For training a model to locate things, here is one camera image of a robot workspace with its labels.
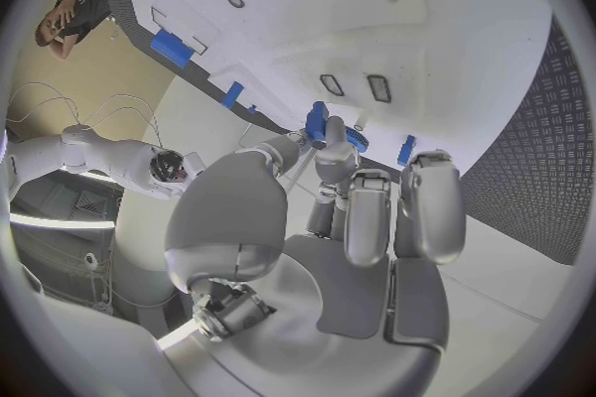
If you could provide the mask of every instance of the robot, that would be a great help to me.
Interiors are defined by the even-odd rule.
[[[288,201],[276,179],[312,148],[308,129],[205,168],[196,154],[74,126],[9,147],[11,196],[66,166],[179,197],[165,257],[174,285],[193,297],[197,330],[163,352],[195,395],[422,395],[449,333],[436,265],[465,242],[459,172],[444,151],[409,161],[390,250],[389,174],[360,169],[344,121],[329,117],[306,231],[286,239]]]

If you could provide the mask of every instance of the white robotic arm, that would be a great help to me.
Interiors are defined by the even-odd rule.
[[[86,126],[66,128],[8,146],[9,197],[33,179],[64,167],[80,174],[100,171],[126,189],[154,197],[178,197],[205,165],[197,153],[182,156],[140,141],[110,141]]]

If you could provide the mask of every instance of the man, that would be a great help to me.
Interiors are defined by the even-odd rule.
[[[73,47],[109,14],[107,0],[58,0],[38,25],[35,40],[40,47],[50,47],[56,58],[65,60]]]

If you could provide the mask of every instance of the floor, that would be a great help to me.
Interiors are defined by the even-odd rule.
[[[93,114],[113,94],[136,95],[156,108],[174,74],[139,52],[122,32],[111,38],[114,32],[115,25],[105,20],[62,62],[47,48],[39,48],[32,32],[21,50],[13,91],[31,81],[49,84],[76,103],[81,120]],[[25,88],[13,101],[8,117],[18,120],[40,102],[55,96],[53,91],[42,86]],[[93,117],[90,124],[96,124],[121,106],[135,106],[145,117],[151,117],[148,108],[140,101],[116,98]],[[22,139],[31,139],[58,134],[72,124],[73,117],[64,102],[52,101],[24,122],[10,126]],[[112,140],[141,139],[146,127],[146,122],[134,111],[123,110],[95,130]]]

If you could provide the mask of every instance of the blue bracket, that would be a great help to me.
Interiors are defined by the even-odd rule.
[[[317,101],[306,116],[306,133],[315,142],[325,142],[325,124],[329,119],[329,109],[323,101]]]
[[[151,48],[178,67],[186,66],[195,52],[182,43],[182,40],[176,35],[163,29],[153,37]]]
[[[227,91],[225,98],[222,100],[222,106],[226,107],[227,109],[231,109],[231,107],[234,106],[243,89],[244,86],[242,86],[239,82],[234,81],[233,85],[229,87],[229,90]]]
[[[412,151],[414,150],[414,146],[416,145],[416,138],[414,136],[407,136],[405,142],[401,145],[401,149],[399,150],[399,156],[397,156],[397,164],[401,167],[407,166],[407,162],[412,155]]]
[[[356,129],[346,126],[346,135],[348,136],[348,142],[354,144],[361,154],[369,148],[369,140]]]

